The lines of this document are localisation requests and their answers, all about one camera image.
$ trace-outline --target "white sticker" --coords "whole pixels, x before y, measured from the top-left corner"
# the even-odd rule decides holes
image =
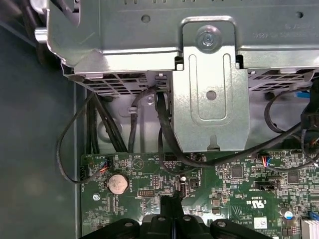
[[[267,229],[267,218],[254,218],[255,229]]]

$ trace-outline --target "silver metal frame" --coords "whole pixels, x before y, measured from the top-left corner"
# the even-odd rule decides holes
[[[298,76],[299,69],[319,68],[316,0],[58,2],[62,10],[46,5],[47,45],[70,79],[88,87],[85,79],[107,74],[172,72],[173,128],[184,152],[245,148],[248,70]],[[45,39],[43,31],[38,37]],[[145,86],[154,85],[146,79]],[[104,95],[122,95],[109,87]]]

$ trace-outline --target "blue wire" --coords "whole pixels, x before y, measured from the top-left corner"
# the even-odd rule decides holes
[[[267,158],[267,163],[266,163],[266,166],[267,166],[267,167],[269,166],[270,160],[271,160],[271,158],[268,157],[268,158]]]

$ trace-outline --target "mounting hole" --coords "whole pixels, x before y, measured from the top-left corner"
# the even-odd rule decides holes
[[[216,95],[216,92],[214,91],[208,91],[206,93],[206,97],[210,100],[210,101],[213,101],[214,99],[216,99],[217,95]]]
[[[303,18],[303,16],[304,16],[304,13],[303,13],[303,12],[301,12],[301,11],[297,11],[297,12],[296,12],[296,17],[298,17],[298,18]]]
[[[143,15],[141,18],[142,22],[149,23],[151,20],[151,17],[149,15]]]

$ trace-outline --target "integrated circuit chip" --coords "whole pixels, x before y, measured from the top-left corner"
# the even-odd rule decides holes
[[[231,177],[232,178],[242,178],[243,177],[243,168],[241,166],[231,167]]]
[[[197,179],[190,179],[189,180],[189,185],[191,188],[198,188],[199,187],[199,182]]]
[[[220,214],[220,209],[219,208],[213,208],[211,210],[212,214]]]
[[[288,183],[299,183],[299,173],[298,172],[290,172],[287,174],[287,182]]]
[[[220,200],[219,199],[213,199],[211,200],[211,203],[213,207],[220,207]]]

